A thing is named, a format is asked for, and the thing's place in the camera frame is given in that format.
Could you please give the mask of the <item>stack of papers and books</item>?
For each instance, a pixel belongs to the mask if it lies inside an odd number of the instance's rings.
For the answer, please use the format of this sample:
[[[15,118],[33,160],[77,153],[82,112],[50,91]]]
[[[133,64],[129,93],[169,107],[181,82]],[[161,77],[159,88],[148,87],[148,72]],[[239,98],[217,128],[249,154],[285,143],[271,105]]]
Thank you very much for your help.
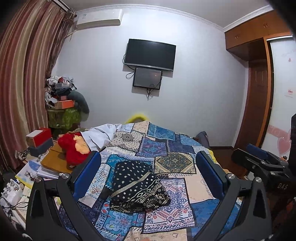
[[[41,162],[37,160],[30,160],[27,164],[16,174],[16,179],[19,180],[23,185],[32,189],[34,181],[37,177],[42,177],[45,180],[58,179],[60,174],[45,168]]]

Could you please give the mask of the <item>blue patchwork bedspread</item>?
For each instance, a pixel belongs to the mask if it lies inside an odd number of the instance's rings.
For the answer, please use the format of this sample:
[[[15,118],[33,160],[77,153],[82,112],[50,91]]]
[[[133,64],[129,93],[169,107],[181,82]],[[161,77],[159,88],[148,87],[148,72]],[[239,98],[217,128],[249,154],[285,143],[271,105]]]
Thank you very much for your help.
[[[196,154],[212,151],[182,133],[149,121],[124,124],[101,150],[101,165],[78,204],[102,240],[193,240],[220,200],[211,193],[196,165]],[[151,211],[122,213],[100,198],[110,172],[109,163],[124,158],[152,165],[171,198]]]

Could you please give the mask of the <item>green patterned cloth stand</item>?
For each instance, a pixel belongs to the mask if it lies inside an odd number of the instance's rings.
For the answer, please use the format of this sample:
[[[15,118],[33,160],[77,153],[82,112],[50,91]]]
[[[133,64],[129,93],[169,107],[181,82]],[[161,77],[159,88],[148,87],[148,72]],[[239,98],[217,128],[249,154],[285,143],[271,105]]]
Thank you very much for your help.
[[[50,128],[70,129],[73,124],[80,123],[81,115],[76,108],[48,109],[48,126]]]

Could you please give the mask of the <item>wooden bedside table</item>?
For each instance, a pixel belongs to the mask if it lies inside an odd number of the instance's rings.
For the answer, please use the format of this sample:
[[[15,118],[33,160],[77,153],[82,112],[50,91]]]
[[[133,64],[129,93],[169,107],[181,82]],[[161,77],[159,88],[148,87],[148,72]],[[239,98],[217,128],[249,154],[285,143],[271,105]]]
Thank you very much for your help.
[[[45,168],[59,173],[72,173],[73,171],[73,168],[67,164],[65,154],[58,143],[49,149],[41,164]]]

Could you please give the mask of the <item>navy patterned hooded garment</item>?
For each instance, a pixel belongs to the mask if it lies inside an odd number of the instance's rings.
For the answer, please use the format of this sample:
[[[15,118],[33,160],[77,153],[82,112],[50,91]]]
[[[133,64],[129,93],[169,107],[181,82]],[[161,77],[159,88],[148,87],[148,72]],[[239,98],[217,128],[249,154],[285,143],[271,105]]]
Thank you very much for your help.
[[[110,172],[100,198],[113,211],[136,213],[167,206],[171,198],[152,165],[124,158],[109,163]]]

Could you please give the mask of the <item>white air conditioner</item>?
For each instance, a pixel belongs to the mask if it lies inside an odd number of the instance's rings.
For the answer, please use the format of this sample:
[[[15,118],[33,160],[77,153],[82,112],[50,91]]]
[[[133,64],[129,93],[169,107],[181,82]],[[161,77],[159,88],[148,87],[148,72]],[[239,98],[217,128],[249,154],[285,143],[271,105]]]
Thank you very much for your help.
[[[122,9],[107,9],[84,13],[79,16],[76,29],[84,30],[98,27],[120,26],[122,17]]]

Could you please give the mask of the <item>white sheet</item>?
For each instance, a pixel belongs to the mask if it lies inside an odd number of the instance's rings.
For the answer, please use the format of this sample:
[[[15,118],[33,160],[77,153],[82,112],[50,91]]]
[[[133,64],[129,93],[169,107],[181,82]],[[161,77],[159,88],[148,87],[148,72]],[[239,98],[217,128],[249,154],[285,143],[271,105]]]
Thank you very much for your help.
[[[112,141],[116,131],[121,130],[122,127],[122,124],[106,123],[90,128],[81,135],[91,151],[100,152]]]

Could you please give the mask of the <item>white power strip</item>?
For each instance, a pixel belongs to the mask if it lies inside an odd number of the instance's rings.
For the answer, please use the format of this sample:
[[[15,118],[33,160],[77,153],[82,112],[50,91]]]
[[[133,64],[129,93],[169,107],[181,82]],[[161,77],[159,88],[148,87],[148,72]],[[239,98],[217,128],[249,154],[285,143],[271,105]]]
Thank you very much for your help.
[[[1,192],[1,197],[3,197],[4,200],[11,206],[17,205],[22,196],[22,188],[20,187],[19,183],[13,179],[10,179],[10,181],[6,184],[6,187],[4,187],[3,191]]]

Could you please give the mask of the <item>wooden wardrobe cabinet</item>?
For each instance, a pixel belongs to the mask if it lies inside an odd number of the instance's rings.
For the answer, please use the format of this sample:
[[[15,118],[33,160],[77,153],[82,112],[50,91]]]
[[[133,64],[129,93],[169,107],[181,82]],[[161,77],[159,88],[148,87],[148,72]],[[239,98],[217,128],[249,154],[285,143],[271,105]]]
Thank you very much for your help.
[[[226,50],[244,61],[266,58],[264,38],[290,34],[290,29],[276,11],[248,20],[225,33]]]

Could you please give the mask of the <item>yellow pillow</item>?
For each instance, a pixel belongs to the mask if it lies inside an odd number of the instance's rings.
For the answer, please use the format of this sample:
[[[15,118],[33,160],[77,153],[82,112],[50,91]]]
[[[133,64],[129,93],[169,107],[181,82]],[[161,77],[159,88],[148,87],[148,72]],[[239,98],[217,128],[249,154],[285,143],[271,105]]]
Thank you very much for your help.
[[[125,122],[125,124],[128,124],[128,123],[139,123],[139,122],[148,121],[148,120],[149,120],[149,118],[146,115],[144,115],[143,113],[136,113],[133,116],[131,116]]]

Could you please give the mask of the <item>brown wooden door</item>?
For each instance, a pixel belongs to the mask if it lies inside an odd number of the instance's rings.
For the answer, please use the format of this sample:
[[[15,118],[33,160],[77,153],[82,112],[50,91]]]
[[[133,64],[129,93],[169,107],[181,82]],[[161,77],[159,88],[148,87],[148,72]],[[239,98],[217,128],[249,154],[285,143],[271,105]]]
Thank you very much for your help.
[[[263,123],[267,100],[267,61],[250,61],[248,90],[243,120],[234,148],[245,149],[248,144],[256,145]]]

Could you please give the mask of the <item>striped red gold curtain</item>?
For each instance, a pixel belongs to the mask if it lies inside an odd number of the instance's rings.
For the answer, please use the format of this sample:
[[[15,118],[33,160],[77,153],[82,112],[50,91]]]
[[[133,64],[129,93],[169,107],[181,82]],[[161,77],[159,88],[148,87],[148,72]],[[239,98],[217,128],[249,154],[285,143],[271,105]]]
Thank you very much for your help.
[[[46,80],[76,12],[54,1],[20,1],[1,23],[1,166],[16,169],[26,135],[48,125]]]

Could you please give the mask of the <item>red and white box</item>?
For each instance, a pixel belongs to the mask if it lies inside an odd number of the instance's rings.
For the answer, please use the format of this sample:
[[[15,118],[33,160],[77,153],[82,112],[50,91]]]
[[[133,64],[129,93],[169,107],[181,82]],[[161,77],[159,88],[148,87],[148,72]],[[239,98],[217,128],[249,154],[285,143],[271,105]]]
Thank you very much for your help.
[[[38,147],[52,137],[49,128],[40,128],[26,135],[27,145],[29,147]]]

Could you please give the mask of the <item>black wall television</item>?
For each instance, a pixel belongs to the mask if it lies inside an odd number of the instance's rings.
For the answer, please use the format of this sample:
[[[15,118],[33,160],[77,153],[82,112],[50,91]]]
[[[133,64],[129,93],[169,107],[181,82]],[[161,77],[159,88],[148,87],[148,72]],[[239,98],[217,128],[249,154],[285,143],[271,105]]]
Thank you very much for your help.
[[[129,39],[124,63],[173,71],[176,45],[140,39]]]

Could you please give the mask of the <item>pile of clothes and boxes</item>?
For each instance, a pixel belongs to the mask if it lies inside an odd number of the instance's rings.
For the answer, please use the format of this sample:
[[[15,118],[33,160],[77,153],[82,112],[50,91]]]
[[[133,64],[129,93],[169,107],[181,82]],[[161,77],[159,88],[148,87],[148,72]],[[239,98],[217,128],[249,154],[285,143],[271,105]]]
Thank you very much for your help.
[[[45,83],[46,109],[55,109],[60,101],[73,101],[74,108],[78,109],[82,121],[88,119],[90,109],[85,97],[77,90],[74,79],[66,76],[51,76]]]

